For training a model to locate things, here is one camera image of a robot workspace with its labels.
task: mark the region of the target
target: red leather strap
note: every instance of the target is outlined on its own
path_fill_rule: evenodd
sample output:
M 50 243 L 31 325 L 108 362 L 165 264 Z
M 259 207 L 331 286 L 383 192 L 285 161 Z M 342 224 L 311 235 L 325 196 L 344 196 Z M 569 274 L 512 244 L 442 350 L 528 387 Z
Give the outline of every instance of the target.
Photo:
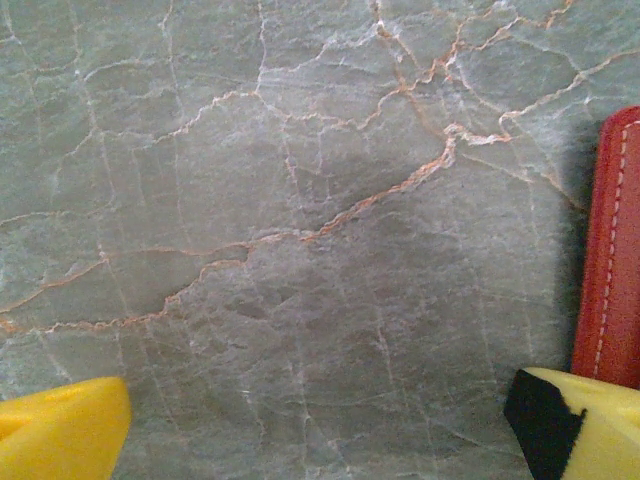
M 640 106 L 600 135 L 571 372 L 640 386 Z

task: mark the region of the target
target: white stitching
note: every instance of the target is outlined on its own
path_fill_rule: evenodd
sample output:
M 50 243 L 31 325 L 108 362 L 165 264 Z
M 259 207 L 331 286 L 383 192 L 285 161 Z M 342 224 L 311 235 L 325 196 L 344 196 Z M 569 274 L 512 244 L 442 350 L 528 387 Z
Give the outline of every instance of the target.
M 598 334 L 598 347 L 596 349 L 596 359 L 593 367 L 593 377 L 598 375 L 600 358 L 602 356 L 602 346 L 604 344 L 604 333 L 607 327 L 607 316 L 609 313 L 609 294 L 611 293 L 611 279 L 613 278 L 613 256 L 616 253 L 616 228 L 618 227 L 618 213 L 620 211 L 620 196 L 622 194 L 622 183 L 624 181 L 624 169 L 627 164 L 627 139 L 629 129 L 633 125 L 640 125 L 640 120 L 628 123 L 622 129 L 622 146 L 620 147 L 620 168 L 618 170 L 618 185 L 616 186 L 615 202 L 613 204 L 613 218 L 611 219 L 611 231 L 609 234 L 609 262 L 607 266 L 607 283 L 604 286 L 604 298 L 602 300 L 602 321 L 600 322 L 600 332 Z

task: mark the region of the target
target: black foam piece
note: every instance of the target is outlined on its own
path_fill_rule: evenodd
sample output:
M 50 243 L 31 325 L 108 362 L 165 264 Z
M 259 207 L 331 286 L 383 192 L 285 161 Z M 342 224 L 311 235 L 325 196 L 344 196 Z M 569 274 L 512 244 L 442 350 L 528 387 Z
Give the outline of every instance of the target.
M 519 370 L 504 407 L 535 480 L 560 480 L 587 411 L 571 413 L 560 389 Z

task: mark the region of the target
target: leather strap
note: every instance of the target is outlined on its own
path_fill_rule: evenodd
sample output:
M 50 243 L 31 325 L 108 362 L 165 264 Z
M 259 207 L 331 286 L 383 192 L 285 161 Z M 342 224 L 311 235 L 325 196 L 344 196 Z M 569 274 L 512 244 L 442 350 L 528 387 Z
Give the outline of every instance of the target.
M 640 386 L 640 106 L 601 131 L 571 372 Z

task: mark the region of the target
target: marble surface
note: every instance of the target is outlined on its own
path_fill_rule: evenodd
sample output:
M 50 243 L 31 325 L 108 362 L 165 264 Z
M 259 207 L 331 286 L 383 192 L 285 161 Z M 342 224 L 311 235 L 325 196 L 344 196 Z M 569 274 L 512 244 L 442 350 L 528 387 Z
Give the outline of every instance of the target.
M 636 0 L 0 0 L 0 394 L 116 479 L 527 479 Z

